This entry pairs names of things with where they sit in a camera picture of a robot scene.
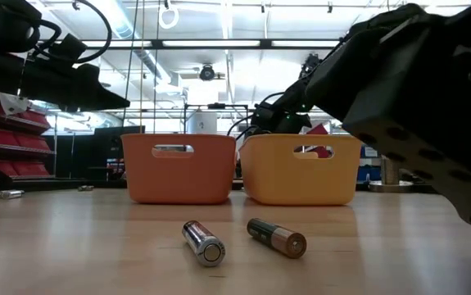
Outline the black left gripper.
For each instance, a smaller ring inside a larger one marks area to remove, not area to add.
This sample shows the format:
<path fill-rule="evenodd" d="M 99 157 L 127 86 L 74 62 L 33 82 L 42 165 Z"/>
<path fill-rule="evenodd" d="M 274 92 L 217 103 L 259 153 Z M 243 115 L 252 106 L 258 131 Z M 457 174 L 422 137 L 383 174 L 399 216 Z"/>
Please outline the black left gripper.
<path fill-rule="evenodd" d="M 74 70 L 59 61 L 0 53 L 0 93 L 50 102 L 68 112 L 129 107 L 130 101 L 104 88 L 99 73 L 90 64 Z"/>

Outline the black copper AA battery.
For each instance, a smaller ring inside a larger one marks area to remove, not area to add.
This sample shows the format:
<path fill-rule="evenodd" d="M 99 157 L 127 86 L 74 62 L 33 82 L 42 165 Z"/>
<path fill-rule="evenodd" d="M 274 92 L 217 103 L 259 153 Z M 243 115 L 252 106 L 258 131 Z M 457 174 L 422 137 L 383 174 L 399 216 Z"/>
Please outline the black copper AA battery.
<path fill-rule="evenodd" d="M 292 259 L 302 257 L 307 249 L 303 234 L 258 218 L 248 221 L 247 232 L 256 241 Z"/>

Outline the white plastic piece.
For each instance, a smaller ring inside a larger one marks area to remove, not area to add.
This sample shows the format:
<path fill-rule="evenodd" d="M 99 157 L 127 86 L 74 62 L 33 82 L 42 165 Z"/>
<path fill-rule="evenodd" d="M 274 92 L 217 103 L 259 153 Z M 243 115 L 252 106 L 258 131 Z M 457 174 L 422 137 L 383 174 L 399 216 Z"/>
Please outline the white plastic piece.
<path fill-rule="evenodd" d="M 7 93 L 0 93 L 0 104 L 6 116 L 25 112 L 28 110 L 30 105 L 27 98 Z"/>

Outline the blue storage bins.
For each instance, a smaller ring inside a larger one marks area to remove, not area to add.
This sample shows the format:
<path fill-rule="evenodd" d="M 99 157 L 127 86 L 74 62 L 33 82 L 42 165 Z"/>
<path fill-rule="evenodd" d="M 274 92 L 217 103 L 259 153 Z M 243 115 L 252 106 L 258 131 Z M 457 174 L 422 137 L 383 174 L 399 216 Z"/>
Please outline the blue storage bins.
<path fill-rule="evenodd" d="M 381 155 L 372 147 L 362 144 L 357 181 L 379 181 L 381 178 Z"/>

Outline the white cylindrical tank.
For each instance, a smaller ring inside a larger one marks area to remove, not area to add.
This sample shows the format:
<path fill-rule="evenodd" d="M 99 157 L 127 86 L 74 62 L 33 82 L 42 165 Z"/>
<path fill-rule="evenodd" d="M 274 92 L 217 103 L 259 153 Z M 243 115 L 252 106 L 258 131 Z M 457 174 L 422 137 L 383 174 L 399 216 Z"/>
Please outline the white cylindrical tank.
<path fill-rule="evenodd" d="M 187 119 L 189 134 L 217 134 L 217 113 L 196 111 Z"/>

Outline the orange plastic bin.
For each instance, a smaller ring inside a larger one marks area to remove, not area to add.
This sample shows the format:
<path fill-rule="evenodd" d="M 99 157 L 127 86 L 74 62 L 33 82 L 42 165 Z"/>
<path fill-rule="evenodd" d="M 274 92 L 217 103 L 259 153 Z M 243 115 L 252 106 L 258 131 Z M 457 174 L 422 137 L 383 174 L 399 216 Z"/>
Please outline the orange plastic bin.
<path fill-rule="evenodd" d="M 213 134 L 121 137 L 130 199 L 145 204 L 219 204 L 228 199 L 236 141 Z"/>

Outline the red angular object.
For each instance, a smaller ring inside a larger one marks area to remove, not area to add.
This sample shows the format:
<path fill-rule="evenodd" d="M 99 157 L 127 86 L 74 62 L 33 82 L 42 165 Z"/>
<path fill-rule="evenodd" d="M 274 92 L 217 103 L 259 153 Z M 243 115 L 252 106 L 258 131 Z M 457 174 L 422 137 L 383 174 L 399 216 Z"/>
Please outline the red angular object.
<path fill-rule="evenodd" d="M 328 131 L 324 128 L 323 124 L 318 124 L 315 127 L 308 129 L 305 134 L 309 135 L 327 135 Z M 315 152 L 318 158 L 330 158 L 333 155 L 331 147 L 325 146 L 300 146 L 294 149 L 294 152 Z"/>

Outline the yellow plastic bin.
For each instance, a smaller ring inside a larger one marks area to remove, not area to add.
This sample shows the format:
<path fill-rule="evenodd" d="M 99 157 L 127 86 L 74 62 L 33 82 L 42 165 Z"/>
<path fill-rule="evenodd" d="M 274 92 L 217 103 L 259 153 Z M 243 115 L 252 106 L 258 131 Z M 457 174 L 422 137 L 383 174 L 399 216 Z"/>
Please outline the yellow plastic bin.
<path fill-rule="evenodd" d="M 360 148 L 349 135 L 251 136 L 239 149 L 243 187 L 265 205 L 346 205 L 356 191 Z"/>

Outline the black overhead light bar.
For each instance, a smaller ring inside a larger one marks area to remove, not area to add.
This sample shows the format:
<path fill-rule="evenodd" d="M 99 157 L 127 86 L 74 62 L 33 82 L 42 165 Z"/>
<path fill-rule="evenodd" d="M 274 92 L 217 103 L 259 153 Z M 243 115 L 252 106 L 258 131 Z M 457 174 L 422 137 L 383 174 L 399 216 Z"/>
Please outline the black overhead light bar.
<path fill-rule="evenodd" d="M 338 39 L 113 39 L 109 50 L 198 50 L 198 49 L 228 49 L 228 50 L 273 50 L 310 48 L 329 50 L 339 44 Z"/>

